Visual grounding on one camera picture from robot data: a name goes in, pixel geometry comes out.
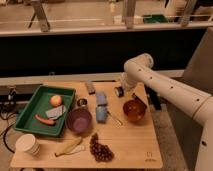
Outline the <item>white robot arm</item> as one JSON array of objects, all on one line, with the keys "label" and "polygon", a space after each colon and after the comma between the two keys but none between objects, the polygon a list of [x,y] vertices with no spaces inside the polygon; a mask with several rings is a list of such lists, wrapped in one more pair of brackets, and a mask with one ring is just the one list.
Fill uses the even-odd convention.
[{"label": "white robot arm", "polygon": [[213,95],[152,70],[154,60],[144,53],[124,63],[120,76],[125,92],[141,82],[203,127],[195,171],[213,171]]}]

